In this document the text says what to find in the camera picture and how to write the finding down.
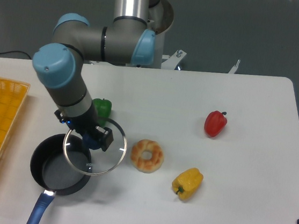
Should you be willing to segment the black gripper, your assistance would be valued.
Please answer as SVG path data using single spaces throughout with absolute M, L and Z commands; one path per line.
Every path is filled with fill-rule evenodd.
M 113 142 L 113 132 L 110 128 L 100 126 L 98 120 L 98 111 L 94 106 L 94 103 L 91 102 L 88 109 L 83 109 L 83 113 L 77 116 L 67 115 L 63 113 L 63 110 L 57 109 L 54 112 L 55 116 L 58 118 L 58 121 L 62 124 L 66 124 L 70 130 L 68 134 L 73 136 L 82 136 L 82 134 L 95 132 L 95 141 L 97 148 L 100 148 L 102 151 L 106 151 L 111 143 Z

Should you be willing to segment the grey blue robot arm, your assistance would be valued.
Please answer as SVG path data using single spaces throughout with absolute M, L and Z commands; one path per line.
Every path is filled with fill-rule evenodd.
M 50 44 L 33 56 L 33 68 L 57 105 L 60 122 L 80 134 L 93 149 L 107 150 L 110 129 L 101 128 L 97 110 L 82 79 L 84 61 L 159 68 L 164 32 L 173 22 L 166 0 L 115 0 L 109 27 L 94 28 L 76 13 L 63 15 Z

